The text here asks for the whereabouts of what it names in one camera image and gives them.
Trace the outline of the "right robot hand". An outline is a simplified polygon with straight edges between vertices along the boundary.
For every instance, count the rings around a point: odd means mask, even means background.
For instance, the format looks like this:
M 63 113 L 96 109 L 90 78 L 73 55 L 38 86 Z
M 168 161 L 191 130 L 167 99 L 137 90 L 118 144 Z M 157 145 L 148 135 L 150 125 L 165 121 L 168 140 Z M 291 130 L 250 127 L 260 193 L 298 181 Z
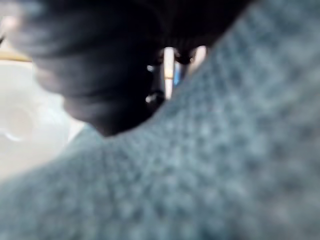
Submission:
M 247 0 L 4 0 L 5 36 L 32 59 L 39 84 L 102 135 L 151 116 L 147 67 L 160 51 L 210 46 Z

